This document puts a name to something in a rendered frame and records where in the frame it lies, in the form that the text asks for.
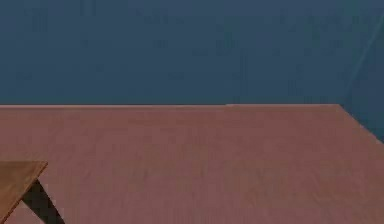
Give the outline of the brown wooden table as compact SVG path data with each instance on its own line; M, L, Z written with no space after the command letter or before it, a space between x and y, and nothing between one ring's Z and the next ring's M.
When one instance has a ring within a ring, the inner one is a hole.
M46 161L0 161L0 224L23 202L44 224L65 224L39 176Z

